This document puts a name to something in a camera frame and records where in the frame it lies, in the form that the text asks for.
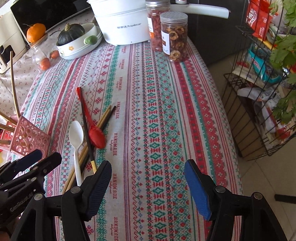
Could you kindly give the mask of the pink plastic utensil basket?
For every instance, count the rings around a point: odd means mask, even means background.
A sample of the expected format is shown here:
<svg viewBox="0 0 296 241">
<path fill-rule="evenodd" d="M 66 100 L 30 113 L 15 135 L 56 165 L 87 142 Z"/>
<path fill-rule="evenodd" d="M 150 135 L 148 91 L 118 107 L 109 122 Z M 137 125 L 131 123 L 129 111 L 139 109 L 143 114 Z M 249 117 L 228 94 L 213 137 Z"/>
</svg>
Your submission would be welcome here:
<svg viewBox="0 0 296 241">
<path fill-rule="evenodd" d="M 42 152 L 42 158 L 46 158 L 51 137 L 24 116 L 18 120 L 17 116 L 13 115 L 10 119 L 13 121 L 8 121 L 6 125 L 14 131 L 3 130 L 1 133 L 1 151 L 25 156 L 38 149 Z"/>
</svg>

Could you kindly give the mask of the white plastic spoon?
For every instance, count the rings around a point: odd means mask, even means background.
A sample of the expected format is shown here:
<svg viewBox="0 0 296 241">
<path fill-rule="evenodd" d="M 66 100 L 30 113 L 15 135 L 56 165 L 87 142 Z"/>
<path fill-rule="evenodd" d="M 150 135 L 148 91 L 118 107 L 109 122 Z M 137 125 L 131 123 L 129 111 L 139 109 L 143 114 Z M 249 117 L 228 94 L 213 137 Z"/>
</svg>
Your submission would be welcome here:
<svg viewBox="0 0 296 241">
<path fill-rule="evenodd" d="M 80 186 L 82 184 L 82 176 L 81 176 L 80 165 L 79 165 L 78 151 L 79 151 L 79 147 L 83 143 L 84 133 L 83 133 L 81 124 L 77 120 L 74 120 L 70 125 L 69 140 L 70 140 L 70 144 L 74 148 L 74 168 L 75 168 L 76 182 L 77 182 L 77 185 Z"/>
</svg>

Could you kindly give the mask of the red plastic spoon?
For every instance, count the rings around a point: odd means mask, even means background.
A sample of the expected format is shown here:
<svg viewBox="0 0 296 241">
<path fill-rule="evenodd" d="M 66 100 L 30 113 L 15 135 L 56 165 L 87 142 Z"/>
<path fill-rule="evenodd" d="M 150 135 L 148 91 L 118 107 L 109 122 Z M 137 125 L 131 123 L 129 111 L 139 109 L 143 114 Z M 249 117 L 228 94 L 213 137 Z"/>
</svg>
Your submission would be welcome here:
<svg viewBox="0 0 296 241">
<path fill-rule="evenodd" d="M 80 101 L 82 102 L 83 113 L 85 114 L 85 116 L 89 122 L 88 135 L 89 135 L 90 142 L 96 148 L 103 149 L 103 148 L 105 148 L 105 135 L 102 132 L 102 130 L 94 124 L 94 122 L 91 118 L 91 115 L 86 107 L 86 103 L 83 98 L 81 87 L 77 87 L 76 91 L 77 91 Z"/>
</svg>

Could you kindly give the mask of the floral white cloth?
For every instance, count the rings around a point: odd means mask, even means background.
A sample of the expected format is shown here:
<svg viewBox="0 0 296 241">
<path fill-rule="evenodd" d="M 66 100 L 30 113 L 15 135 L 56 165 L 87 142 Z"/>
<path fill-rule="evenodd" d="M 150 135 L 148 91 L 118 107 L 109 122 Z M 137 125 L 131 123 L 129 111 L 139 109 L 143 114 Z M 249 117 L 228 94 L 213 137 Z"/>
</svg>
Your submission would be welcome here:
<svg viewBox="0 0 296 241">
<path fill-rule="evenodd" d="M 56 39 L 59 35 L 58 30 L 62 30 L 67 23 L 84 24 L 92 22 L 94 14 L 92 9 L 88 9 L 83 13 L 76 15 L 57 27 L 53 28 L 48 33 L 48 38 L 42 43 L 43 47 L 50 47 L 48 52 L 51 52 L 56 45 Z M 35 63 L 33 63 L 32 56 L 34 49 L 29 49 L 16 63 L 13 65 L 14 80 L 16 88 L 16 97 L 19 108 L 22 107 L 28 95 L 30 87 L 32 86 L 36 76 L 40 73 Z M 1 74 L 1 112 L 7 116 L 14 115 L 15 106 L 13 101 L 13 94 L 11 92 L 11 72 L 6 71 Z"/>
</svg>

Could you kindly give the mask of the patterned striped tablecloth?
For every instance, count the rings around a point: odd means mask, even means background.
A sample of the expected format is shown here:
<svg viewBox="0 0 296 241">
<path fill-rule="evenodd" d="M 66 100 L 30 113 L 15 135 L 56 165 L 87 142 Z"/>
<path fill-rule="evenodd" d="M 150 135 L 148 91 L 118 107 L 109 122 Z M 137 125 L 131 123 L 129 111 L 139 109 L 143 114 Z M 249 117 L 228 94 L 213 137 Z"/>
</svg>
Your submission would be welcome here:
<svg viewBox="0 0 296 241">
<path fill-rule="evenodd" d="M 100 44 L 76 60 L 60 60 L 34 80 L 21 108 L 51 136 L 49 152 L 62 163 L 45 180 L 48 196 L 62 193 L 73 167 L 72 121 L 82 120 L 81 87 L 94 122 L 115 111 L 104 131 L 112 177 L 97 216 L 86 223 L 91 240 L 206 240 L 210 222 L 196 209 L 185 162 L 196 161 L 213 181 L 240 194 L 229 123 L 216 85 L 195 46 L 170 62 L 148 42 Z"/>
</svg>

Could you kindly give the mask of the long wooden stick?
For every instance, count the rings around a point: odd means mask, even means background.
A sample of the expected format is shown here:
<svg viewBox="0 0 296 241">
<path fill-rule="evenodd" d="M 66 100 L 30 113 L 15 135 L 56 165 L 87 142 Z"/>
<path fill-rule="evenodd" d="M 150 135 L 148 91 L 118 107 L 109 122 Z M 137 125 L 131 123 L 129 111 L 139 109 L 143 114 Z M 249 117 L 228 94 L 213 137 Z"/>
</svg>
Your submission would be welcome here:
<svg viewBox="0 0 296 241">
<path fill-rule="evenodd" d="M 20 110 L 19 110 L 18 100 L 17 100 L 17 97 L 16 97 L 16 87 L 15 87 L 14 69 L 13 69 L 13 51 L 10 51 L 10 70 L 11 70 L 11 90 L 12 90 L 12 93 L 13 93 L 16 116 L 17 116 L 17 118 L 19 120 L 20 117 L 21 117 L 21 114 L 20 114 Z"/>
</svg>

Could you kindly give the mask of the glass jar wooden lid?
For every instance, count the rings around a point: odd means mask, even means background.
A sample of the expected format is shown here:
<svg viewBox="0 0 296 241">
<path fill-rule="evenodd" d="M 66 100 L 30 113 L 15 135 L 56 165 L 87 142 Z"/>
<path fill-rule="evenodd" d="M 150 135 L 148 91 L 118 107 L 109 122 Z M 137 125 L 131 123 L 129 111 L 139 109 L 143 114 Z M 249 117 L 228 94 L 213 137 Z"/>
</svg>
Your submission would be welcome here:
<svg viewBox="0 0 296 241">
<path fill-rule="evenodd" d="M 38 68 L 39 72 L 50 69 L 61 59 L 55 39 L 49 37 L 47 33 L 32 44 L 31 47 L 34 50 L 32 62 Z"/>
</svg>

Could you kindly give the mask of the white air fryer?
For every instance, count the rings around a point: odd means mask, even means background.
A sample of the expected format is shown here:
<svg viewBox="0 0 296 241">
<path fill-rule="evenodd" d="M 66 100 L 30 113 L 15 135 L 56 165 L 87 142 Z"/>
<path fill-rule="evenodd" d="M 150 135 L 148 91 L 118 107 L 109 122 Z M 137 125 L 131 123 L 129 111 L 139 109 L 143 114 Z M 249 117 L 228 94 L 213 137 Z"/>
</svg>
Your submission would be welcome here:
<svg viewBox="0 0 296 241">
<path fill-rule="evenodd" d="M 1 74 L 10 68 L 10 53 L 13 52 L 13 63 L 26 53 L 26 43 L 11 11 L 1 16 Z"/>
</svg>

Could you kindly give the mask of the orange tangerine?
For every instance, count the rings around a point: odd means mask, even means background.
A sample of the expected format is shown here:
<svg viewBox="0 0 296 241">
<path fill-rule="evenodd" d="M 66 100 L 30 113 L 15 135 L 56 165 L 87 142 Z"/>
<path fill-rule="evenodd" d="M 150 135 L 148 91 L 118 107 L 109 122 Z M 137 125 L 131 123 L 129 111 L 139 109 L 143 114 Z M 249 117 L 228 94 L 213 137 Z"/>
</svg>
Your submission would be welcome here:
<svg viewBox="0 0 296 241">
<path fill-rule="evenodd" d="M 26 37 L 30 43 L 37 42 L 46 32 L 46 26 L 41 23 L 36 23 L 30 26 L 27 30 Z"/>
</svg>

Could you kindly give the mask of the dark green pumpkin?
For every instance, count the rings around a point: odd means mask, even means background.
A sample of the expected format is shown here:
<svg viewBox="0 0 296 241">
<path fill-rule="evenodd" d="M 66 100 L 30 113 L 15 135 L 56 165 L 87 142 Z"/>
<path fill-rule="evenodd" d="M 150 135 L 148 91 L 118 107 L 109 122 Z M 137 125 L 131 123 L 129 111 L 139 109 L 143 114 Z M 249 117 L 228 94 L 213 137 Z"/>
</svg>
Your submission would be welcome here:
<svg viewBox="0 0 296 241">
<path fill-rule="evenodd" d="M 68 44 L 84 34 L 85 30 L 80 24 L 66 24 L 64 30 L 58 35 L 57 46 Z"/>
</svg>

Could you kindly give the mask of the black microwave oven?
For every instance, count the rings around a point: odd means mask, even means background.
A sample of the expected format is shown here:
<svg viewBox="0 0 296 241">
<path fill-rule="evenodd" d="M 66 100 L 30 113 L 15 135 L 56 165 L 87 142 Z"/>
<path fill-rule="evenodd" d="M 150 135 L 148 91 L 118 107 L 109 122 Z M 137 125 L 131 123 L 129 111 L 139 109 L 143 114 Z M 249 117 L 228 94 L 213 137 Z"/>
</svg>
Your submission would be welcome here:
<svg viewBox="0 0 296 241">
<path fill-rule="evenodd" d="M 27 30 L 36 23 L 44 24 L 49 31 L 89 8 L 86 0 L 20 0 L 14 1 L 11 12 L 26 38 Z"/>
</svg>

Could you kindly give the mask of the grey refrigerator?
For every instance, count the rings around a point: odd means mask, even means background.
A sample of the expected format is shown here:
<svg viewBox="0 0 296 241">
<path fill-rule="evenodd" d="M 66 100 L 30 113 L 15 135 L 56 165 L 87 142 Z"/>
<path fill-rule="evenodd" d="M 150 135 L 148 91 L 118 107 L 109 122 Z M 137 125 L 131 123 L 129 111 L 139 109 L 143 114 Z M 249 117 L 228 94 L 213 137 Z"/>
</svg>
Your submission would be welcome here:
<svg viewBox="0 0 296 241">
<path fill-rule="evenodd" d="M 213 64 L 236 51 L 236 41 L 245 16 L 248 1 L 187 1 L 190 4 L 207 4 L 225 7 L 228 19 L 212 16 L 188 15 L 188 37 L 195 45 L 206 65 Z"/>
</svg>

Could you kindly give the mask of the green leafy vegetables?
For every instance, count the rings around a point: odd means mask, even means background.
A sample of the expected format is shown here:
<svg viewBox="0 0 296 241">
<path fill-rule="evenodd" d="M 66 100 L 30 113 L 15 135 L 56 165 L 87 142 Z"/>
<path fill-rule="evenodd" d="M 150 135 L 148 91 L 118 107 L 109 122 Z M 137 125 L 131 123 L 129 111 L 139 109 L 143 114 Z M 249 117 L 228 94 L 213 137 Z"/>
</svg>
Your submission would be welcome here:
<svg viewBox="0 0 296 241">
<path fill-rule="evenodd" d="M 295 116 L 295 1 L 274 1 L 271 5 L 271 12 L 274 14 L 282 10 L 284 24 L 288 27 L 285 37 L 277 39 L 276 48 L 272 50 L 270 62 L 275 69 L 289 69 L 286 81 L 292 86 L 289 93 L 281 98 L 273 109 L 273 115 L 277 120 L 288 124 Z"/>
</svg>

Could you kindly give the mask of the white electric cooker pot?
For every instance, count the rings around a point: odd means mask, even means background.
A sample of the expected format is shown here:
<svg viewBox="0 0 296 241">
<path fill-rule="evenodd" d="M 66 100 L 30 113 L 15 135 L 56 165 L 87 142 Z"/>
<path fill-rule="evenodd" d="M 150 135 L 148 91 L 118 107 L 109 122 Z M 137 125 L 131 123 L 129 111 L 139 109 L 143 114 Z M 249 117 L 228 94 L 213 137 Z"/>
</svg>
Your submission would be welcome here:
<svg viewBox="0 0 296 241">
<path fill-rule="evenodd" d="M 150 40 L 145 1 L 88 1 L 106 42 L 129 45 Z"/>
</svg>

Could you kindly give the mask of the jar of dried apple rings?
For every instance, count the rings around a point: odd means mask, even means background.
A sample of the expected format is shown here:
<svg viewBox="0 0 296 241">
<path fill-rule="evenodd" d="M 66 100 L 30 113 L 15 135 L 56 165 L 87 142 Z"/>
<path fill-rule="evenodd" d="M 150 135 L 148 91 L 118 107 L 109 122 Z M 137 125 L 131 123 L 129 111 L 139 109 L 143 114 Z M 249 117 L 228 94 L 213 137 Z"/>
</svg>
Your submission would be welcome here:
<svg viewBox="0 0 296 241">
<path fill-rule="evenodd" d="M 188 15 L 167 11 L 160 15 L 163 53 L 171 62 L 187 57 Z"/>
</svg>

